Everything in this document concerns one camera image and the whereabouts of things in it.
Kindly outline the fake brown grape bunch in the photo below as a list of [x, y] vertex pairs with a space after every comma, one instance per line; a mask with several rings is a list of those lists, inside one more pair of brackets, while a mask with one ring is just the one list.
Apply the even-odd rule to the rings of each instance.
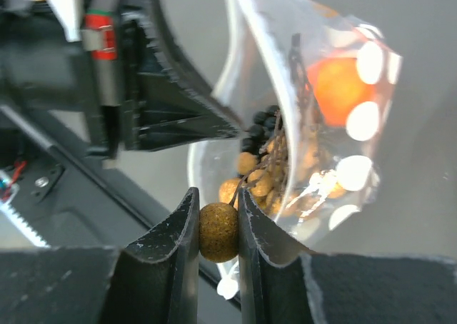
[[205, 259], [225, 263], [238, 255], [238, 210], [243, 192], [263, 214], [308, 247], [330, 232], [324, 226], [336, 200], [346, 194], [335, 171], [342, 131], [317, 118], [304, 133], [304, 152], [293, 171], [278, 109], [253, 115], [234, 171], [221, 177], [216, 200], [203, 207], [199, 249]]

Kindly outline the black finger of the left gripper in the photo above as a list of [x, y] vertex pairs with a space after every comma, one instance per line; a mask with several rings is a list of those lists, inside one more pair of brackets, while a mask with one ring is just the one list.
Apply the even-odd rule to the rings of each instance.
[[121, 57], [125, 149], [160, 151], [242, 132], [239, 117], [212, 96], [176, 43], [160, 0], [123, 1]]

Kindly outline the fake orange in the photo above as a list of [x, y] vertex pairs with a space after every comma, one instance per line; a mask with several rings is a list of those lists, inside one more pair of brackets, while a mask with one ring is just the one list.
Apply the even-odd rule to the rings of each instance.
[[345, 126], [350, 112], [357, 105], [374, 99], [375, 87], [362, 81], [355, 58], [323, 59], [308, 67], [307, 72], [328, 126]]

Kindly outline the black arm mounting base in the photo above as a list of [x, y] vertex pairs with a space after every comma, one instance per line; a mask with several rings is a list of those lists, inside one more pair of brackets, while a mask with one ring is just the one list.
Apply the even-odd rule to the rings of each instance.
[[[9, 204], [49, 244], [1, 252], [3, 323], [104, 323], [103, 310], [119, 256], [172, 212], [118, 171], [84, 159], [84, 144], [50, 115], [47, 134], [12, 107], [2, 128], [19, 132]], [[238, 300], [216, 293], [199, 267], [196, 323], [240, 323]]]

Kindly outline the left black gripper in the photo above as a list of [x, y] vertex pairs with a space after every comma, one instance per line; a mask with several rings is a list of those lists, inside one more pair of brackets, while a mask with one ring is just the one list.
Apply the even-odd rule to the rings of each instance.
[[164, 148], [159, 0], [84, 0], [67, 41], [50, 0], [1, 0], [1, 67], [27, 108], [79, 107], [90, 156]]

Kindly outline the polka dot zip bag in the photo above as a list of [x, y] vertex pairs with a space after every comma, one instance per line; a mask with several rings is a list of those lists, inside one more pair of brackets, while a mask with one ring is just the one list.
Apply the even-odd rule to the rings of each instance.
[[[213, 96], [235, 112], [243, 129], [235, 139], [192, 144], [189, 183], [199, 189], [201, 205], [215, 201], [216, 184], [234, 171], [252, 116], [270, 105], [280, 108], [295, 171], [307, 141], [304, 130], [320, 118], [325, 126], [340, 129], [343, 139], [335, 171], [346, 194], [336, 200], [324, 226], [331, 232], [373, 198], [379, 182], [373, 157], [402, 58], [386, 45], [376, 26], [313, 0], [225, 1], [229, 50]], [[328, 126], [307, 69], [323, 59], [343, 57], [355, 58], [359, 76], [375, 87], [375, 95], [350, 112], [345, 126]]]

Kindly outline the fake black grape bunch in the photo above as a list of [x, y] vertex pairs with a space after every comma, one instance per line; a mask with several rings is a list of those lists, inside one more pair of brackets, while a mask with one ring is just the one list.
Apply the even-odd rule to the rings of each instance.
[[261, 147], [273, 136], [279, 109], [278, 105], [270, 105], [263, 111], [255, 112], [247, 130], [247, 137], [241, 140], [241, 152], [263, 155]]

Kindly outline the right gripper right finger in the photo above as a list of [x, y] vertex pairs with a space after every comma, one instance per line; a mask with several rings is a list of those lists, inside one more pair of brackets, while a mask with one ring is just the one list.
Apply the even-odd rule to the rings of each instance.
[[311, 273], [313, 251], [279, 228], [244, 190], [238, 193], [243, 323], [324, 323]]

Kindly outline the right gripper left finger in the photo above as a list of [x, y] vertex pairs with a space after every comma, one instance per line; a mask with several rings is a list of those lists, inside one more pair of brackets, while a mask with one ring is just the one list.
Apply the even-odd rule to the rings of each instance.
[[104, 323], [196, 323], [199, 192], [122, 250], [103, 310]]

